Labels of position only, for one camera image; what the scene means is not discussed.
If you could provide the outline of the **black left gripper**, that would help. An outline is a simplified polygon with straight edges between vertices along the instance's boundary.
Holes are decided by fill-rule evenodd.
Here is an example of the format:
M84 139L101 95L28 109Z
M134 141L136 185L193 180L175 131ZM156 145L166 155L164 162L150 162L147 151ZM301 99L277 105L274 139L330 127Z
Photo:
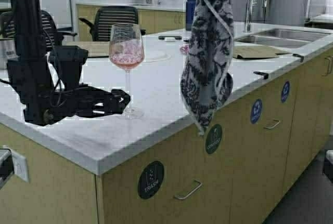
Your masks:
M131 96L122 89L108 92L83 85L67 91L52 91L45 102L43 125L52 125L75 115L85 118L122 115L131 102Z

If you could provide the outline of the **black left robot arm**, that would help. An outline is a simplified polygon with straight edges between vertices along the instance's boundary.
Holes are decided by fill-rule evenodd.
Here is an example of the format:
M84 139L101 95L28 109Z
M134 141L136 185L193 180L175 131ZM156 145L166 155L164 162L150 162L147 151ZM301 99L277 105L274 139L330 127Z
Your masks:
M80 82L88 51L53 46L46 51L40 0L10 0L16 57L7 62L9 85L24 105L24 120L46 126L66 117L120 115L130 103L120 89L105 91Z

